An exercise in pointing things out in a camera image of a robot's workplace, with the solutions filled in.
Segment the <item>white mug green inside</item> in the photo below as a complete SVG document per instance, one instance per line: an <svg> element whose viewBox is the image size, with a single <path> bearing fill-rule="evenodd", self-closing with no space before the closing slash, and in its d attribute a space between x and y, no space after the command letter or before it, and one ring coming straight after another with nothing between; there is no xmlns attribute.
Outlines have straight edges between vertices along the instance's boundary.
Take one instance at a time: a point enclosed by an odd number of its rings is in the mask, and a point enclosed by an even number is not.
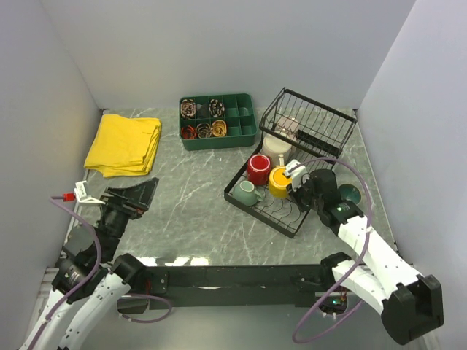
<svg viewBox="0 0 467 350"><path fill-rule="evenodd" d="M285 162L291 153L292 145L275 136L266 134L263 137L261 153L271 159L272 167L279 166L280 160Z"/></svg>

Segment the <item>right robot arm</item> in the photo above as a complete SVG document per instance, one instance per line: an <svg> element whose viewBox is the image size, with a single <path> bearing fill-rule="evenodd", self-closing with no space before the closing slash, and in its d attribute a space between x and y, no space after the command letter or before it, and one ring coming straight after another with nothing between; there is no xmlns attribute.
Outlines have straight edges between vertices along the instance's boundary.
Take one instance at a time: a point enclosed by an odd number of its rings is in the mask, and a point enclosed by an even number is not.
<svg viewBox="0 0 467 350"><path fill-rule="evenodd" d="M357 295L381 317L388 335L405 345L444 323L442 288L403 260L375 231L357 204L342 198L336 175L319 169L301 176L293 197L317 212L320 221L358 256L332 254L321 261L320 282L328 290L340 286Z"/></svg>

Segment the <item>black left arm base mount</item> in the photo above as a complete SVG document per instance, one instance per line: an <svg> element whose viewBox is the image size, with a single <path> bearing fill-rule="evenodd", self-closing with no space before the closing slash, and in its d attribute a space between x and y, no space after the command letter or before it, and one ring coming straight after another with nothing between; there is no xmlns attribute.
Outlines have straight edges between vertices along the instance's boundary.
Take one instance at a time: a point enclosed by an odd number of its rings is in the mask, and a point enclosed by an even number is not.
<svg viewBox="0 0 467 350"><path fill-rule="evenodd" d="M154 274L152 271L146 271L142 276L139 276L135 285L130 291L122 296L117 302L117 310L121 314L140 316L147 311L162 310L166 311L168 306L165 302L153 300L148 297L134 297L132 294L153 295L165 297L167 291L167 275L162 273L162 276Z"/></svg>

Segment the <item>red mug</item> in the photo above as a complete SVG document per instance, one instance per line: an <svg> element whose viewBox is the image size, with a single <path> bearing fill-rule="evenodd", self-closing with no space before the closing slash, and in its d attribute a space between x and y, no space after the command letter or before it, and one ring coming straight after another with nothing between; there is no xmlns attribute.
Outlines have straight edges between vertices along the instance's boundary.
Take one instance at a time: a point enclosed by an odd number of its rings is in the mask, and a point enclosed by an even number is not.
<svg viewBox="0 0 467 350"><path fill-rule="evenodd" d="M247 180L256 186L264 186L269 181L272 169L271 158L261 153L252 155L247 161Z"/></svg>

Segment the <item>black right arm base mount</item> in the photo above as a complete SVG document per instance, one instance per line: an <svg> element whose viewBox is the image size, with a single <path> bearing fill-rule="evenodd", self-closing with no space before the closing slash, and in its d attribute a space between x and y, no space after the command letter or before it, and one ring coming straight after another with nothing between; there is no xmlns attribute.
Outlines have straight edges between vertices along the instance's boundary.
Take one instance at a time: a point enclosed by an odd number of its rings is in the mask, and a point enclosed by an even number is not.
<svg viewBox="0 0 467 350"><path fill-rule="evenodd" d="M332 268L342 262L352 262L352 258L343 252L331 254L321 259L311 273L298 274L290 280L301 292L326 292L339 280L333 276Z"/></svg>

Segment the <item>pink speckled mug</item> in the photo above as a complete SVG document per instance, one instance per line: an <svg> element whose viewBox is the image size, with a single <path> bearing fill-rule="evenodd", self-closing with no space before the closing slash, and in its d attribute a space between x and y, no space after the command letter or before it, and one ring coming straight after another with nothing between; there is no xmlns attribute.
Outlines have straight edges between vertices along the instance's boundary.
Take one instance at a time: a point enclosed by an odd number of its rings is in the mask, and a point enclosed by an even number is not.
<svg viewBox="0 0 467 350"><path fill-rule="evenodd" d="M297 136L298 128L299 123L294 117L281 116L277 120L274 130L284 137L295 139Z"/></svg>

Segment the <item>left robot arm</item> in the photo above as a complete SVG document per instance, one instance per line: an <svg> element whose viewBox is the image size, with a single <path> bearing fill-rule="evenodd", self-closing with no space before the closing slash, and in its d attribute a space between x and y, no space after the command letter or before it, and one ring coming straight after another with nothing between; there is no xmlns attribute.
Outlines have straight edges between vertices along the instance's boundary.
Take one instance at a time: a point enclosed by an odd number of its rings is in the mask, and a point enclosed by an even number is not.
<svg viewBox="0 0 467 350"><path fill-rule="evenodd" d="M57 207L72 200L97 206L100 217L91 225L78 213L70 213L79 225L63 245L65 258L23 349L79 349L106 310L128 292L147 288L147 266L129 253L116 257L115 252L127 224L149 210L158 183L153 177L130 187L108 187L94 198L82 181L74 192L52 197Z"/></svg>

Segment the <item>teal cup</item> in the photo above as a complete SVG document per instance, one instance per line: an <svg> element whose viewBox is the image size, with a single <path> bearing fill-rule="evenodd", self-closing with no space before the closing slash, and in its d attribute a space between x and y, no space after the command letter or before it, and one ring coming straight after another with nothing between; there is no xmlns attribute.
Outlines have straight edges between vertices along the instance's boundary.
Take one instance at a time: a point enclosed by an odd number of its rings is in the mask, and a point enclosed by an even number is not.
<svg viewBox="0 0 467 350"><path fill-rule="evenodd" d="M245 206L254 206L264 199L264 194L259 192L256 186L247 180L241 181L233 188L232 196Z"/></svg>

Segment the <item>yellow mug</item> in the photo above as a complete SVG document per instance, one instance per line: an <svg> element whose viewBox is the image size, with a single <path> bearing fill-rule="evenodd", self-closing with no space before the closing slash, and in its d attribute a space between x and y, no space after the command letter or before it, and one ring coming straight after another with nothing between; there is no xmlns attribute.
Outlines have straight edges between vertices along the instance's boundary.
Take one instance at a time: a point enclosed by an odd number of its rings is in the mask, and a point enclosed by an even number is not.
<svg viewBox="0 0 467 350"><path fill-rule="evenodd" d="M288 197L287 186L291 180L285 176L285 167L276 166L269 174L268 190L273 197L286 199Z"/></svg>

